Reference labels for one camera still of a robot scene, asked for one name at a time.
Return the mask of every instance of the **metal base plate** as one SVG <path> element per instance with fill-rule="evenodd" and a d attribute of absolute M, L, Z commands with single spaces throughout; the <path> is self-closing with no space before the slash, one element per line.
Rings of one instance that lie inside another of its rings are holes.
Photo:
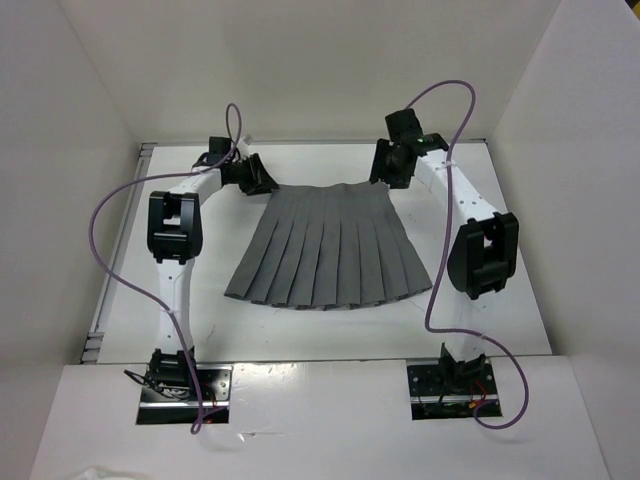
<path fill-rule="evenodd" d="M 480 385 L 474 382 L 454 392 L 443 389 L 437 360 L 407 362 L 412 419 L 468 418 L 483 397 L 487 404 L 478 410 L 478 416 L 502 416 L 493 368 L 487 363 L 485 370 L 485 378 Z"/>
<path fill-rule="evenodd" d="M 203 405 L 206 408 L 227 407 L 206 418 L 205 423 L 229 423 L 231 398 L 231 365 L 198 365 L 198 379 L 202 389 Z M 147 388 L 142 388 L 138 408 L 138 425 L 163 425 L 192 423 L 198 414 L 198 402 L 194 395 L 173 398 Z"/>

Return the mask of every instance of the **red wire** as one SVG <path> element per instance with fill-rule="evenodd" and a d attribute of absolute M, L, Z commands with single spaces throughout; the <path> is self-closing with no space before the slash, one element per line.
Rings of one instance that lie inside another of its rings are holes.
<path fill-rule="evenodd" d="M 487 390 L 484 388 L 484 385 L 482 385 L 482 383 L 480 383 L 480 380 L 478 380 L 477 378 L 475 383 L 476 385 L 478 385 L 478 388 L 482 392 L 482 398 L 480 399 L 480 402 L 479 402 L 479 403 L 482 403 L 487 399 Z"/>

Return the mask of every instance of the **white surface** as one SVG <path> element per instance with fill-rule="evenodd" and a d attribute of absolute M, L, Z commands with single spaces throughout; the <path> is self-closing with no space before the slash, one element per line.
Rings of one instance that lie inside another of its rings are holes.
<path fill-rule="evenodd" d="M 0 2 L 0 477 L 28 477 L 102 281 L 86 228 L 134 145 L 57 2 Z M 105 209 L 108 250 L 122 203 Z"/>
<path fill-rule="evenodd" d="M 283 184 L 327 186 L 357 183 L 369 177 L 374 145 L 256 145 L 266 168 Z M 188 169 L 203 147 L 158 147 L 149 174 Z M 460 145 L 454 158 L 478 190 L 497 208 L 504 202 L 484 144 Z M 158 291 L 154 260 L 147 250 L 149 192 L 168 189 L 178 180 L 147 184 L 126 248 L 122 275 Z M 428 295 L 357 310 L 296 311 L 252 305 L 223 296 L 255 231 L 269 196 L 246 197 L 236 186 L 216 193 L 202 208 L 204 247 L 193 271 L 191 331 L 200 361 L 336 360 L 438 356 L 442 338 L 423 326 Z M 434 276 L 442 251 L 445 214 L 427 188 L 412 182 L 391 191 L 410 240 Z M 459 318 L 467 303 L 448 277 L 436 305 L 437 325 L 469 325 Z M 105 305 L 106 334 L 101 363 L 148 362 L 158 328 L 155 304 L 120 285 Z M 526 270 L 519 261 L 507 288 L 496 295 L 490 323 L 471 326 L 491 332 L 517 354 L 548 354 L 546 338 Z M 492 353 L 501 353 L 489 349 Z"/>
<path fill-rule="evenodd" d="M 529 412 L 496 433 L 473 419 L 413 422 L 403 361 L 236 365 L 230 423 L 195 437 L 188 425 L 136 426 L 140 387 L 121 366 L 66 367 L 31 480 L 96 465 L 145 480 L 606 480 L 569 361 L 522 366 Z M 510 417 L 522 385 L 509 360 L 494 369 Z"/>
<path fill-rule="evenodd" d="M 261 140 L 373 140 L 446 78 L 478 89 L 464 138 L 487 137 L 559 0 L 61 0 L 139 141 L 224 131 L 229 101 Z M 450 138 L 461 87 L 417 107 Z"/>
<path fill-rule="evenodd" d="M 552 344 L 616 480 L 640 471 L 640 22 L 565 0 L 489 142 Z"/>

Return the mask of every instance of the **skirt pleat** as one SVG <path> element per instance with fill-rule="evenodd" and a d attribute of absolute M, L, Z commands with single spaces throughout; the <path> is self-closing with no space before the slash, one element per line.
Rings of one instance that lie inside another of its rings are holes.
<path fill-rule="evenodd" d="M 313 283 L 312 307 L 333 307 L 337 305 L 338 261 L 340 258 L 340 217 L 339 194 L 336 187 L 325 192 L 324 211 L 317 214 L 324 217 L 320 255 Z"/>
<path fill-rule="evenodd" d="M 225 295 L 278 307 L 353 308 L 430 287 L 387 185 L 283 185 Z"/>
<path fill-rule="evenodd" d="M 320 257 L 320 245 L 324 236 L 324 209 L 325 195 L 324 192 L 319 191 L 311 196 L 311 211 L 307 222 L 302 256 L 289 293 L 289 305 L 299 308 L 311 306 L 313 285 Z"/>
<path fill-rule="evenodd" d="M 384 296 L 386 301 L 391 301 L 407 297 L 409 295 L 409 287 L 404 274 L 400 249 L 385 216 L 384 208 L 380 201 L 381 198 L 384 197 L 382 195 L 372 195 L 369 208 L 378 239 Z"/>
<path fill-rule="evenodd" d="M 389 195 L 380 196 L 378 200 L 382 204 L 389 228 L 396 239 L 409 295 L 415 295 L 430 289 L 432 284 L 429 274 L 424 268 L 416 249 L 413 248 L 411 240 L 407 237 L 402 220 L 398 217 Z"/>
<path fill-rule="evenodd" d="M 284 206 L 286 206 L 286 202 L 283 202 L 281 197 L 273 195 L 269 200 L 251 238 L 249 247 L 231 277 L 227 290 L 224 292 L 226 296 L 238 299 L 246 298 L 251 284 L 260 269 L 262 259 L 267 253 Z"/>
<path fill-rule="evenodd" d="M 359 306 L 360 242 L 357 215 L 349 198 L 343 196 L 340 212 L 340 258 L 338 268 L 338 302 L 340 306 Z"/>
<path fill-rule="evenodd" d="M 302 257 L 310 211 L 311 199 L 308 196 L 301 196 L 296 208 L 287 246 L 267 295 L 266 302 L 271 305 L 287 305 L 293 280 L 296 277 Z"/>
<path fill-rule="evenodd" d="M 360 304 L 368 305 L 385 301 L 382 268 L 380 266 L 380 251 L 378 237 L 371 218 L 369 203 L 372 201 L 380 184 L 366 185 L 365 191 L 360 185 L 354 185 L 352 198 L 347 202 L 353 205 L 358 226 L 358 242 L 360 245 Z"/>
<path fill-rule="evenodd" d="M 297 201 L 289 201 L 283 206 L 278 224 L 273 231 L 269 247 L 262 258 L 260 268 L 256 274 L 246 297 L 254 303 L 267 303 L 269 289 L 276 276 L 280 261 L 289 242 L 293 219 L 298 207 Z"/>

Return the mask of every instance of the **gray pleated skirt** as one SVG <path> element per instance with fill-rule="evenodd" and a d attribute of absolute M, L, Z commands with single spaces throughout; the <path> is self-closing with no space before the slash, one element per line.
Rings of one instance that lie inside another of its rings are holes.
<path fill-rule="evenodd" d="M 281 185 L 225 295 L 276 307 L 353 308 L 430 287 L 386 184 Z"/>

